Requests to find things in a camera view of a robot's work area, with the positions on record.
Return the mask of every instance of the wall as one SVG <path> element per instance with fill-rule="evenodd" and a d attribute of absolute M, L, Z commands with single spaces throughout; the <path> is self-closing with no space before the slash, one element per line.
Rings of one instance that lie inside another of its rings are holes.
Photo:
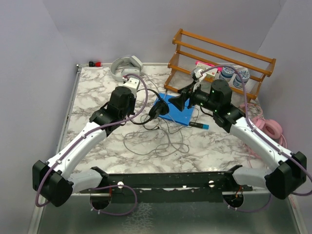
<path fill-rule="evenodd" d="M 0 227 L 27 233 L 32 165 L 53 155 L 75 62 L 40 0 L 1 1 Z"/>
<path fill-rule="evenodd" d="M 179 28 L 256 52 L 286 0 L 43 0 L 79 63 L 169 62 Z"/>
<path fill-rule="evenodd" d="M 266 78 L 259 100 L 266 118 L 283 127 L 289 148 L 302 151 L 312 173 L 312 1 L 288 0 L 259 49 L 276 58 L 273 75 Z M 310 191 L 311 183 L 304 189 Z M 312 233 L 312 200 L 297 197 Z"/>

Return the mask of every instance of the table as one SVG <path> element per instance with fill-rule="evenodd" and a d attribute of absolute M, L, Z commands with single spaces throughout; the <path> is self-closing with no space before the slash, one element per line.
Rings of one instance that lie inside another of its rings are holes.
<path fill-rule="evenodd" d="M 143 78 L 149 88 L 164 92 L 163 83 L 170 70 L 165 66 L 145 66 Z M 190 77 L 178 73 L 172 85 L 182 88 L 191 82 Z M 70 142 L 84 127 L 91 114 L 107 102 L 111 92 L 120 83 L 110 76 L 109 69 L 83 68 L 81 70 L 72 111 L 65 126 L 68 130 L 63 136 L 65 144 Z M 147 113 L 155 101 L 149 93 Z M 144 91 L 138 93 L 136 110 L 144 100 Z M 232 103 L 236 106 L 243 102 L 242 96 L 233 93 Z M 252 116 L 257 115 L 252 109 Z M 76 167 L 74 173 L 85 171 L 93 166 L 107 173 L 164 173 L 164 172 L 200 172 L 224 171 L 237 164 L 248 166 L 249 157 L 242 142 L 219 128 L 213 119 L 199 113 L 197 122 L 209 124 L 209 130 L 183 128 L 183 142 L 190 151 L 186 154 L 172 152 L 172 147 L 161 153 L 150 153 L 140 156 L 129 152 L 123 145 L 127 133 L 136 133 L 127 141 L 127 146 L 138 153 L 146 153 L 158 144 L 165 143 L 161 131 L 147 131 L 142 126 L 127 123 L 116 129 L 107 139 L 98 144 Z M 154 120 L 149 126 L 155 126 Z M 169 123 L 172 131 L 180 126 Z M 171 135 L 172 142 L 181 142 L 181 134 Z M 253 167 L 264 167 L 258 159 L 252 159 Z M 255 209 L 263 206 L 268 200 L 264 190 L 245 194 L 243 209 Z M 110 205 L 107 209 L 118 212 L 130 208 L 132 204 Z M 296 223 L 296 212 L 293 212 L 288 199 L 273 199 L 269 209 L 258 213 L 240 213 L 227 209 L 223 203 L 139 203 L 136 211 L 125 217 L 111 217 L 90 212 L 88 195 L 73 195 L 63 206 L 55 208 L 48 205 L 44 208 L 38 233 L 53 234 L 165 234 L 165 233 L 300 233 Z"/>

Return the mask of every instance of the red plug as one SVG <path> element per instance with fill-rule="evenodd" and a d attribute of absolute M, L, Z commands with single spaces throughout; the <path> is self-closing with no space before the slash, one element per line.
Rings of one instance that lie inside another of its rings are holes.
<path fill-rule="evenodd" d="M 90 61 L 89 67 L 101 67 L 101 62 L 94 63 L 94 62 Z"/>

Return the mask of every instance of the blue and white container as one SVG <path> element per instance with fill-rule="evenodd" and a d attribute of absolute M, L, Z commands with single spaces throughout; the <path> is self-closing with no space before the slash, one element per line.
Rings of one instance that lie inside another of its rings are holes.
<path fill-rule="evenodd" d="M 219 79 L 223 79 L 226 82 L 230 82 L 230 80 L 233 77 L 233 74 L 234 74 L 234 70 L 232 68 L 223 67 L 222 71 L 220 73 L 220 78 Z"/>
<path fill-rule="evenodd" d="M 243 82 L 244 84 L 247 83 L 247 81 L 249 81 L 249 78 L 250 78 L 250 74 L 249 74 L 249 71 L 246 71 L 246 70 L 242 70 L 242 71 L 239 71 L 238 73 L 240 73 L 240 75 L 242 76 L 243 78 Z M 235 79 L 233 80 L 233 85 L 236 87 L 236 88 L 243 88 L 243 85 L 242 85 L 242 82 L 239 78 L 239 76 L 236 74 L 235 76 Z"/>

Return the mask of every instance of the wooden rack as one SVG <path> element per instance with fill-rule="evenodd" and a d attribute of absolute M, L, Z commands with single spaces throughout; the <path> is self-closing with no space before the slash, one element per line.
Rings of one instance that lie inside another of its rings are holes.
<path fill-rule="evenodd" d="M 234 59 L 231 58 L 230 56 L 225 56 L 222 54 L 219 54 L 217 52 L 213 52 L 211 50 L 203 49 L 199 46 L 195 46 L 190 43 L 186 43 L 182 41 L 182 37 L 185 38 L 184 41 L 189 42 L 190 38 L 193 40 L 193 44 L 199 44 L 201 47 L 211 47 L 214 48 L 214 50 L 220 53 L 223 52 L 224 54 L 229 54 L 234 57 L 241 58 L 243 57 L 244 59 Z M 213 65 L 219 65 L 220 63 L 215 62 L 215 60 L 218 61 L 223 61 L 223 63 L 231 63 L 231 64 L 236 64 L 240 65 L 242 67 L 246 67 L 250 70 L 251 72 L 251 77 L 250 80 L 246 84 L 246 90 L 247 90 L 247 98 L 248 101 L 251 99 L 256 99 L 262 84 L 263 79 L 266 76 L 270 76 L 274 70 L 275 66 L 275 61 L 276 59 L 274 58 L 267 58 L 262 55 L 258 55 L 256 53 L 243 50 L 216 40 L 212 40 L 194 33 L 190 33 L 187 31 L 184 31 L 183 29 L 179 29 L 179 31 L 176 33 L 176 35 L 173 38 L 172 41 L 173 44 L 176 44 L 176 50 L 174 55 L 172 56 L 171 60 L 168 63 L 168 68 L 171 68 L 171 73 L 168 77 L 168 79 L 165 82 L 164 88 L 177 92 L 178 89 L 170 86 L 170 81 L 174 77 L 176 71 L 180 71 L 186 74 L 190 74 L 191 71 L 196 67 L 195 62 L 197 60 L 205 63 L 210 63 Z M 206 57 L 208 56 L 209 59 L 202 58 L 198 56 L 198 54 L 203 54 Z M 206 78 L 205 79 L 208 82 L 212 82 L 213 79 L 211 78 Z M 230 88 L 239 94 L 243 94 L 242 89 L 238 89 L 233 86 L 233 81 L 229 82 Z"/>

